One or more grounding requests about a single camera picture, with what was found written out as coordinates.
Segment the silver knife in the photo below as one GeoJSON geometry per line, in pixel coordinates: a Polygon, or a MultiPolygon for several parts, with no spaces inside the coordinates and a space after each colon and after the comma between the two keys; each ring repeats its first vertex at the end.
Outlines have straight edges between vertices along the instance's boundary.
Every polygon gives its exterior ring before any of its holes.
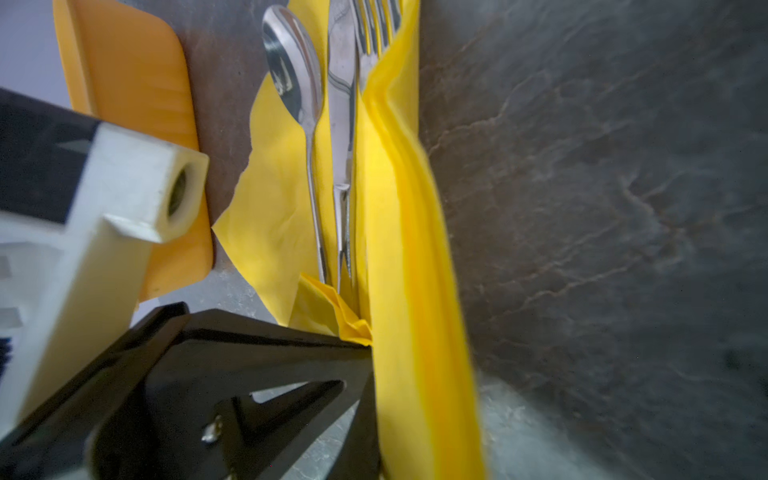
{"type": "Polygon", "coordinates": [[[327,82],[333,167],[333,199],[337,234],[339,293],[356,295],[352,247],[352,186],[356,119],[356,13],[354,3],[329,4],[327,82]]]}

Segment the silver spoon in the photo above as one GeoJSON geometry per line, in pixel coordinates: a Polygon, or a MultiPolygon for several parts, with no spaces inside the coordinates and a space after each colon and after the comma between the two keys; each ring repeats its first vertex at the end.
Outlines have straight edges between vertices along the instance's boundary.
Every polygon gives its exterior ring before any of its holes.
{"type": "Polygon", "coordinates": [[[311,37],[287,7],[272,5],[262,18],[262,38],[273,84],[286,110],[305,135],[306,172],[314,227],[318,278],[330,280],[317,199],[314,137],[323,107],[323,81],[311,37]]]}

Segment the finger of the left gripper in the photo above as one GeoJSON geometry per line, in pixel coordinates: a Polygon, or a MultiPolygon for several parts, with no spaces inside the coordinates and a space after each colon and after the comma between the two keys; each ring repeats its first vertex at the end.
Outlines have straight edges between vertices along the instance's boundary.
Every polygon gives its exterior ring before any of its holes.
{"type": "Polygon", "coordinates": [[[278,479],[373,375],[368,347],[151,311],[1,443],[5,479],[278,479]]]}

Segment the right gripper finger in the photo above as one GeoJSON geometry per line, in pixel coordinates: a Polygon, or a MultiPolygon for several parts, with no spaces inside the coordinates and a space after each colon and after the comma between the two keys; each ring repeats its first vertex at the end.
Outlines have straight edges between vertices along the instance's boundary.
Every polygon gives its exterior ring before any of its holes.
{"type": "Polygon", "coordinates": [[[375,380],[370,375],[327,480],[377,480],[381,473],[375,380]]]}

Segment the yellow paper napkin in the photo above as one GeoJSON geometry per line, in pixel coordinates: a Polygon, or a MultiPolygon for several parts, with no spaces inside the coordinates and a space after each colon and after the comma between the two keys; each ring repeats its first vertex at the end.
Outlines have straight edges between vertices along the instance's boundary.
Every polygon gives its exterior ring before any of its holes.
{"type": "Polygon", "coordinates": [[[486,475],[470,352],[436,183],[418,137],[419,14],[358,95],[357,302],[317,277],[305,137],[270,79],[250,114],[251,152],[214,232],[276,321],[373,354],[383,476],[486,475]]]}

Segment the silver fork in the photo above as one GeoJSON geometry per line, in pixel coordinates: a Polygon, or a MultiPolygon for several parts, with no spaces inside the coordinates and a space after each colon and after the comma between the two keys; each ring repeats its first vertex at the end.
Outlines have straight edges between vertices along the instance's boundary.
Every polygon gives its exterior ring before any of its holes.
{"type": "Polygon", "coordinates": [[[363,93],[379,58],[389,48],[401,26],[398,0],[352,0],[358,55],[358,88],[363,93]]]}

